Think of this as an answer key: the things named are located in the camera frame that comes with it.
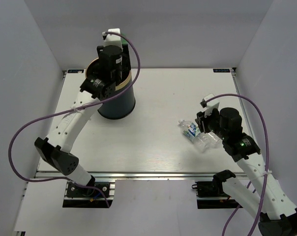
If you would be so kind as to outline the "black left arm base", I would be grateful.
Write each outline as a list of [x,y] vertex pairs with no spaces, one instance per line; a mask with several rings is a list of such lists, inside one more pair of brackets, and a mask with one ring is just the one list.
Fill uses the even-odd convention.
[[114,199],[115,183],[99,181],[95,183],[95,187],[100,189],[105,195],[107,205],[103,195],[93,189],[84,189],[76,186],[68,181],[65,188],[63,199],[63,208],[108,208]]

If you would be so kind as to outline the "green Sprite bottle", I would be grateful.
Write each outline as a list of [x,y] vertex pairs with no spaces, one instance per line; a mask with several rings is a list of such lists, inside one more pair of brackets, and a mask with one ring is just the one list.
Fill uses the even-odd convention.
[[121,43],[122,43],[122,45],[124,45],[124,44],[126,44],[126,45],[128,45],[128,42],[127,42],[127,40],[125,40],[125,35],[121,32],[120,33],[123,37],[121,37],[120,39],[121,39]]

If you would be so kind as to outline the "clear bottle green-blue label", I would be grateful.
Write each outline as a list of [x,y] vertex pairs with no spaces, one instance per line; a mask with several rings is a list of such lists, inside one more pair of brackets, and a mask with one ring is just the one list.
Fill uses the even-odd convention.
[[199,130],[194,122],[180,119],[178,121],[178,126],[180,127],[182,134],[199,152],[204,153],[209,149],[210,141],[208,137]]

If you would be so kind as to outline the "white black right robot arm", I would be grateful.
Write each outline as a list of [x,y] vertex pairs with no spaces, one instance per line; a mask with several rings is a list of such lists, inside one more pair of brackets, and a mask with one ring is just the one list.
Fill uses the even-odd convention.
[[195,121],[202,132],[213,132],[222,140],[224,150],[245,172],[256,190],[252,193],[235,174],[225,170],[214,175],[214,192],[219,196],[231,196],[252,217],[258,216],[262,235],[297,236],[297,206],[273,177],[254,139],[243,132],[238,110],[209,109],[198,112]]

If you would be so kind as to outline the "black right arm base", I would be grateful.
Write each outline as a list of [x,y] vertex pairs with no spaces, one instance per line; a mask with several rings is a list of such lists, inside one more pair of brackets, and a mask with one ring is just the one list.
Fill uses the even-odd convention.
[[233,209],[238,203],[225,193],[219,193],[211,181],[198,181],[191,188],[196,192],[198,209]]

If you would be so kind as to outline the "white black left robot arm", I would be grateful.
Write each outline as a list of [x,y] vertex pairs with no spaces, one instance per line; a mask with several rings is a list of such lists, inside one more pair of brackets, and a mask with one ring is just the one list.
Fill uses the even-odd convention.
[[41,158],[76,183],[84,196],[94,193],[95,178],[71,153],[74,142],[94,113],[121,119],[136,105],[128,45],[98,46],[96,50],[98,57],[88,65],[71,111],[44,139],[37,138],[34,143]]

